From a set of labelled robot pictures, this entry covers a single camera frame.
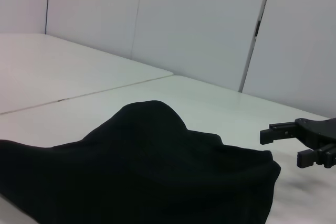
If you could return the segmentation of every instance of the tabletop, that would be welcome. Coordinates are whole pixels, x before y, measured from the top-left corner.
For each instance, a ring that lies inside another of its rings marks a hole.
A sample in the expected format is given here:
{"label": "tabletop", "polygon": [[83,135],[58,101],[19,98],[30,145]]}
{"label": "tabletop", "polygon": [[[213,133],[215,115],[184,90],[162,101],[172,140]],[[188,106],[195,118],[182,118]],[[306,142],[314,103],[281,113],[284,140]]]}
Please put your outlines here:
{"label": "tabletop", "polygon": [[43,34],[0,34],[0,113],[172,75]]}
{"label": "tabletop", "polygon": [[[0,138],[40,147],[75,142],[124,105],[148,100],[165,102],[189,130],[216,133],[223,144],[272,151],[282,170],[268,224],[336,222],[336,170],[297,168],[297,152],[307,148],[295,139],[259,144],[259,131],[270,123],[326,118],[189,78],[171,76],[1,115]],[[21,223],[35,222],[0,200],[0,224]]]}

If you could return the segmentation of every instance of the white wall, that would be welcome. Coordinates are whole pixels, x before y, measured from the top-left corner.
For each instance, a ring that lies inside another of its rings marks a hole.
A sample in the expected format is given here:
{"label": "white wall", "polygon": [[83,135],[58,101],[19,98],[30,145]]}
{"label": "white wall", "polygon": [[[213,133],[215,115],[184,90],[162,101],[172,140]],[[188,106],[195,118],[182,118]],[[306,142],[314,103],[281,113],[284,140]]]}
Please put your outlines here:
{"label": "white wall", "polygon": [[268,0],[243,92],[336,117],[336,1]]}
{"label": "white wall", "polygon": [[132,59],[238,90],[263,0],[140,0]]}
{"label": "white wall", "polygon": [[130,58],[139,0],[49,0],[47,34]]}
{"label": "white wall", "polygon": [[0,0],[0,33],[44,33],[47,0]]}

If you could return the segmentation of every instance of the black cloth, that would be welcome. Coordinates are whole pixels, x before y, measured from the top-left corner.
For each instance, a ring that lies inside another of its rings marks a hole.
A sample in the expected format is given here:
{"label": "black cloth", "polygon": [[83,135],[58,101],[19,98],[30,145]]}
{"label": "black cloth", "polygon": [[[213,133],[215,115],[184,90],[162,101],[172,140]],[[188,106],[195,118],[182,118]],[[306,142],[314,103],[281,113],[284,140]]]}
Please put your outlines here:
{"label": "black cloth", "polygon": [[79,142],[0,141],[0,194],[40,224],[265,223],[279,173],[271,152],[189,131],[158,101],[123,107]]}

